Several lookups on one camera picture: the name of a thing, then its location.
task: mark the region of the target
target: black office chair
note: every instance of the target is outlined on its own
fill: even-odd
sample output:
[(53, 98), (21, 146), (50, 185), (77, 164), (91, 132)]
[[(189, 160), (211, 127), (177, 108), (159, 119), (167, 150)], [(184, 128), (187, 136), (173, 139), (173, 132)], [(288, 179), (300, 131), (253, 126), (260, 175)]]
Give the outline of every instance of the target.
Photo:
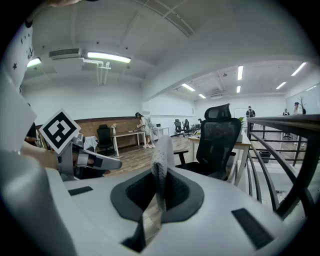
[(241, 129), (240, 120), (231, 117), (229, 105), (215, 106), (206, 110), (196, 153), (198, 162), (185, 163), (183, 153), (186, 151), (177, 152), (181, 164), (176, 167), (219, 180), (227, 179), (227, 161)]
[(99, 152), (100, 154), (106, 154), (108, 152), (108, 148), (113, 146), (113, 142), (110, 137), (110, 128), (106, 124), (99, 125), (99, 128), (96, 130), (98, 134), (98, 147), (100, 149), (105, 149), (105, 151)]
[(183, 130), (184, 130), (183, 137), (185, 137), (185, 136), (193, 136), (192, 134), (189, 133), (192, 130), (190, 129), (188, 119), (186, 119), (184, 122), (182, 122), (182, 124), (183, 124)]
[(181, 129), (181, 122), (179, 121), (179, 119), (176, 119), (174, 122), (175, 125), (175, 131), (178, 133), (178, 137), (181, 134), (181, 132), (183, 132), (183, 130)]

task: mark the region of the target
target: trash bin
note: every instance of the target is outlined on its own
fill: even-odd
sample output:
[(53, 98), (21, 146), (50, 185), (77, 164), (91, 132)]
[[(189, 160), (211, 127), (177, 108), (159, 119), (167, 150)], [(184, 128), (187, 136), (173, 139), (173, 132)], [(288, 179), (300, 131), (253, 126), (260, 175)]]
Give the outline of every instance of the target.
[[(271, 153), (269, 151), (259, 151), (260, 157), (270, 158)], [(262, 159), (265, 164), (269, 163), (269, 159)]]
[(228, 162), (226, 162), (226, 166), (231, 167), (234, 164), (235, 157), (236, 157), (236, 153), (231, 152), (229, 159), (228, 159)]

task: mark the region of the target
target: ceiling light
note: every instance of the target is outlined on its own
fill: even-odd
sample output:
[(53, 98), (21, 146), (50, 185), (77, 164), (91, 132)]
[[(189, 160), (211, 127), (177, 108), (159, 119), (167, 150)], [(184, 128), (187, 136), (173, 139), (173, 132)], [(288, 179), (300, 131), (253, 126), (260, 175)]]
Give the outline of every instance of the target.
[(33, 60), (30, 60), (27, 67), (32, 67), (34, 65), (40, 64), (41, 63), (41, 59), (40, 58), (35, 58)]
[(311, 90), (311, 89), (313, 89), (313, 88), (315, 88), (315, 87), (317, 87), (316, 85), (315, 86), (312, 86), (311, 88), (309, 88), (308, 90), (305, 90), (306, 92), (307, 91), (309, 91), (309, 90)]
[(189, 89), (191, 92), (195, 91), (195, 89), (193, 89), (191, 86), (187, 85), (186, 83), (184, 83), (182, 86)]
[(293, 72), (293, 74), (292, 74), (291, 76), (292, 76), (292, 77), (295, 76), (295, 75), (300, 71), (300, 69), (302, 69), (302, 68), (304, 67), (304, 65), (306, 65), (306, 64), (307, 64), (306, 62), (302, 63), (302, 64), (296, 69), (296, 71)]
[(275, 88), (275, 89), (280, 89), (282, 86), (284, 86), (286, 84), (286, 82), (283, 82), (282, 84), (280, 84), (277, 88)]
[(244, 66), (238, 66), (238, 80), (242, 79), (243, 72), (244, 72)]
[(101, 53), (101, 52), (92, 52), (92, 51), (88, 52), (88, 58), (107, 59), (107, 60), (125, 62), (125, 63), (129, 63), (131, 61), (131, 59), (128, 57), (122, 57), (118, 55)]

